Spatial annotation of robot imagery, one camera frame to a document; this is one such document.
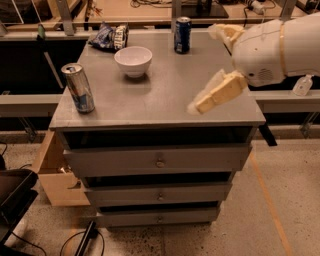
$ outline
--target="drawer handle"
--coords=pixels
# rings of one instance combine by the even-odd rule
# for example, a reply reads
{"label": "drawer handle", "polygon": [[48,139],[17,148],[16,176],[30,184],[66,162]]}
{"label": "drawer handle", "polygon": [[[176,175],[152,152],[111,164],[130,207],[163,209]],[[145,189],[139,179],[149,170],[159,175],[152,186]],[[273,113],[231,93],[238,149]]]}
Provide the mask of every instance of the drawer handle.
{"label": "drawer handle", "polygon": [[163,218],[159,216],[158,219],[157,219],[157,223],[161,224],[162,222],[163,222]]}
{"label": "drawer handle", "polygon": [[158,159],[157,162],[156,162],[156,166],[158,168],[163,168],[165,166],[165,162],[161,159]]}
{"label": "drawer handle", "polygon": [[161,193],[159,193],[158,195],[158,201],[163,201],[164,200],[164,197]]}

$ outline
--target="aluminum can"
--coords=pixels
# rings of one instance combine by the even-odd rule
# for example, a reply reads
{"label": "aluminum can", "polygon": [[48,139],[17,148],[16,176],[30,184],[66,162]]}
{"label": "aluminum can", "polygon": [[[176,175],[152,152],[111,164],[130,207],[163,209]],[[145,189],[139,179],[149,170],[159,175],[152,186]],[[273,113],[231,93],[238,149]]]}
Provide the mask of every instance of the aluminum can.
{"label": "aluminum can", "polygon": [[94,110],[94,101],[87,76],[78,63],[69,63],[61,68],[76,109],[80,113]]}
{"label": "aluminum can", "polygon": [[176,20],[174,33],[174,50],[177,53],[187,53],[190,50],[191,19],[179,17]]}

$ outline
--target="drawer cabinet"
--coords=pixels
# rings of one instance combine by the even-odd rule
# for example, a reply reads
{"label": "drawer cabinet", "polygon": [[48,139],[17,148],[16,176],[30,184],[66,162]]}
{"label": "drawer cabinet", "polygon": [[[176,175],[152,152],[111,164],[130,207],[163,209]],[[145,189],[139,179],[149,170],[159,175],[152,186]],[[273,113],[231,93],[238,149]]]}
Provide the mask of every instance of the drawer cabinet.
{"label": "drawer cabinet", "polygon": [[65,90],[50,129],[59,135],[99,225],[212,222],[265,123],[263,114],[246,89],[204,115],[188,113],[216,72],[234,70],[226,48],[208,33],[192,32],[192,51],[183,55],[174,52],[172,33],[129,38],[128,46],[152,51],[146,74],[130,79],[119,73],[110,52],[86,46],[79,63],[95,109],[79,114]]}
{"label": "drawer cabinet", "polygon": [[61,136],[68,146],[64,157],[97,209],[96,221],[116,227],[213,221],[248,158],[255,129],[87,130]]}

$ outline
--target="bowl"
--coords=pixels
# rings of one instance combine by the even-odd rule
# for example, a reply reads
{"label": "bowl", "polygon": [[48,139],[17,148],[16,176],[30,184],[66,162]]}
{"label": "bowl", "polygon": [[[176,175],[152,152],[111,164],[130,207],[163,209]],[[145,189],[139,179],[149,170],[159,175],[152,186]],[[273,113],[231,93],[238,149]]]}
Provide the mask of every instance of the bowl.
{"label": "bowl", "polygon": [[129,77],[140,77],[149,68],[152,60],[152,52],[140,46],[123,48],[114,55],[120,70]]}

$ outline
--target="concrete floor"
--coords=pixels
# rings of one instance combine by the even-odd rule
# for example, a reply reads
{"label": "concrete floor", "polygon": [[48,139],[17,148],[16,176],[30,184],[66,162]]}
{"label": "concrete floor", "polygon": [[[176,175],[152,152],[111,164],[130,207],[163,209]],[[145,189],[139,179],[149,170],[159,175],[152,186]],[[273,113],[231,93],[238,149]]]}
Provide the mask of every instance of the concrete floor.
{"label": "concrete floor", "polygon": [[[259,134],[253,150],[211,225],[192,224],[126,228],[101,227],[106,256],[282,256],[320,255],[320,127],[304,139],[297,126],[271,127],[278,146],[269,147]],[[7,168],[32,163],[44,132],[28,143],[21,132],[0,133],[8,143]],[[95,210],[88,207],[52,207],[38,183],[39,196],[25,215],[24,238],[41,246],[47,255],[60,255],[64,242],[84,231]],[[64,248],[74,255],[82,235]],[[16,248],[44,255],[23,242]],[[101,255],[102,239],[91,240],[86,255]]]}

